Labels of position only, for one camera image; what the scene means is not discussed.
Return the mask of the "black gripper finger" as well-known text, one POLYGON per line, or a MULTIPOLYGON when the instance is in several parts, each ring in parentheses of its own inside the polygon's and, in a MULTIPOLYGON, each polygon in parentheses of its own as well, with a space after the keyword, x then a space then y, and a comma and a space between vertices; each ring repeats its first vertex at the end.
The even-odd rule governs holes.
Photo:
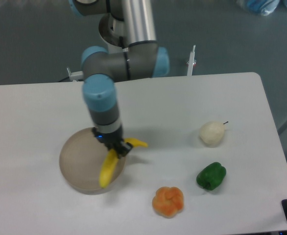
POLYGON ((117 153, 117 158, 120 159, 128 155, 128 153, 133 149, 133 145, 121 139, 113 143, 113 149, 117 153))

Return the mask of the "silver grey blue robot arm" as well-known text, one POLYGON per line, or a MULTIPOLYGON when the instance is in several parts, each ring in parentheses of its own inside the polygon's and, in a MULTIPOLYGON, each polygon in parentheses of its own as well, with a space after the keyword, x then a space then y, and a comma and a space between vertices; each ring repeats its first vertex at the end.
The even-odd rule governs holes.
POLYGON ((103 47, 89 47, 81 56, 82 93, 94 123, 94 137, 117 157, 134 147, 123 138, 115 82, 161 77, 169 72, 167 49, 158 45, 151 2, 148 0, 71 0, 70 7, 80 16, 103 14, 124 26, 109 30, 122 48, 109 53, 103 47))

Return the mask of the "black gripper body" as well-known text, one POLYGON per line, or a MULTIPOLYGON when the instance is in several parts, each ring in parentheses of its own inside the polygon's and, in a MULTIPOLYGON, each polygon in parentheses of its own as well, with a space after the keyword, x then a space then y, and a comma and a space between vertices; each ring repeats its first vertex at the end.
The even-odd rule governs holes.
POLYGON ((102 144, 104 144, 108 149, 118 149, 122 146, 123 142, 123 129, 118 128, 111 133, 101 133, 96 127, 92 128, 92 133, 94 137, 102 144))

